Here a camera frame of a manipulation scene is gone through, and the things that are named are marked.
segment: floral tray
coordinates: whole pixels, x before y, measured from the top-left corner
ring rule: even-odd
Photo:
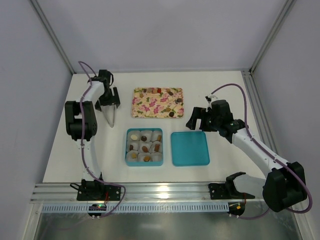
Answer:
[[[131,115],[134,118],[182,118],[182,88],[138,87],[133,91]]]

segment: blue plastic tray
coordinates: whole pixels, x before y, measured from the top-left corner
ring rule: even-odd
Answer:
[[[150,131],[161,131],[162,134],[162,160],[161,161],[149,161],[149,162],[131,162],[127,161],[127,141],[128,141],[128,133],[131,131],[145,131],[145,130],[150,130]],[[155,167],[155,166],[161,166],[164,164],[164,132],[162,131],[161,128],[129,128],[128,131],[126,131],[126,137],[125,137],[125,149],[124,149],[124,160],[125,163],[130,166],[130,167]]]
[[[171,134],[172,163],[176,167],[205,166],[210,163],[206,134],[184,131]]]

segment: white tabletop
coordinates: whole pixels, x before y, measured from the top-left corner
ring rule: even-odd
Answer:
[[[98,131],[95,137],[95,149],[105,181],[117,183],[213,182],[225,181],[227,176],[240,171],[253,177],[264,177],[260,169],[240,149],[219,136],[217,132],[205,133],[210,155],[209,165],[175,167],[172,163],[171,133],[189,131],[185,126],[190,119],[193,107],[206,108],[208,103],[205,95],[221,85],[236,83],[245,89],[240,71],[115,73],[114,78],[121,101],[116,111],[115,126],[110,128],[102,113],[96,111]],[[78,99],[85,91],[87,81],[85,74],[73,75],[66,101]],[[180,119],[131,117],[133,91],[137,87],[182,88],[184,117]],[[238,88],[230,86],[221,89],[216,95],[219,99],[226,99],[229,102],[235,119],[244,119],[244,102]],[[249,101],[248,125],[250,130],[258,136]],[[162,166],[126,165],[126,132],[130,128],[161,128],[163,130]],[[81,178],[81,154],[75,141],[67,135],[63,110],[43,182],[71,183],[80,182]]]

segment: white wall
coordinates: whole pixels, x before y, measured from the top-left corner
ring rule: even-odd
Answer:
[[[0,2],[0,236],[21,239],[71,74],[27,0]]]
[[[320,208],[320,1],[297,1],[254,76],[280,153],[300,162]]]
[[[81,72],[248,69],[285,0],[38,2]]]

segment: gray floor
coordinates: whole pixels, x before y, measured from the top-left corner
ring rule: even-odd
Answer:
[[[243,216],[262,212],[260,204],[247,203]],[[43,213],[36,240],[301,240],[289,211],[270,212],[257,220],[229,217],[227,213],[116,214],[85,220],[87,214]]]

